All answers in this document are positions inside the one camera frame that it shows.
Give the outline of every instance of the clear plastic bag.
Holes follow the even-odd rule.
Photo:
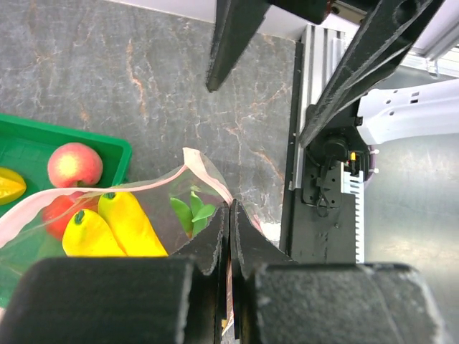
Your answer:
[[[232,202],[224,179],[212,162],[191,148],[184,148],[182,167],[154,181],[106,189],[55,188],[35,193],[0,218],[0,317],[2,307],[6,307],[29,267],[45,257],[65,256],[62,242],[53,232],[62,227],[60,221],[75,219],[81,209],[97,211],[99,206],[100,212],[99,198],[111,193],[135,196],[167,254],[197,235],[219,205]],[[63,199],[67,203],[71,199],[74,204],[62,207]]]

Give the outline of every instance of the red apple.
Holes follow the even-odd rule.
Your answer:
[[[78,199],[83,194],[83,192],[77,191],[69,196],[59,196],[49,206],[43,208],[42,221],[46,223],[47,232],[54,238],[62,240],[65,227],[72,216],[81,209],[98,210],[99,198]]]
[[[48,161],[48,176],[56,188],[95,185],[102,175],[102,159],[82,143],[60,146]]]

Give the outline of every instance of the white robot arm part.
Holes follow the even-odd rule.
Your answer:
[[[396,90],[372,90],[360,100],[358,128],[367,145],[398,138],[459,133],[459,79]]]

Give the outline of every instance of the green leaf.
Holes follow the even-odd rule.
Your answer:
[[[201,208],[204,206],[204,203],[202,203],[201,199],[194,193],[194,191],[192,191],[190,194],[189,204],[191,206],[191,212],[193,213],[193,216],[196,216],[199,213],[199,210],[201,210]]]
[[[200,210],[198,211],[198,214],[193,218],[193,223],[201,220],[201,219],[206,219],[211,216],[215,211],[215,206],[212,204],[206,204]]]
[[[179,221],[184,228],[185,233],[192,233],[193,232],[193,213],[191,212],[191,209],[189,206],[179,200],[175,199],[174,197],[171,197],[170,199],[171,207],[175,211],[175,214],[179,218]]]
[[[193,237],[198,235],[202,229],[206,228],[206,226],[207,226],[207,218],[195,221],[193,223]]]

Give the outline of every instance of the gray marble surface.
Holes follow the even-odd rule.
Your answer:
[[[197,148],[234,196],[279,224],[295,44],[257,35],[209,94],[212,30],[107,1],[4,0],[0,112],[125,138],[131,181]]]

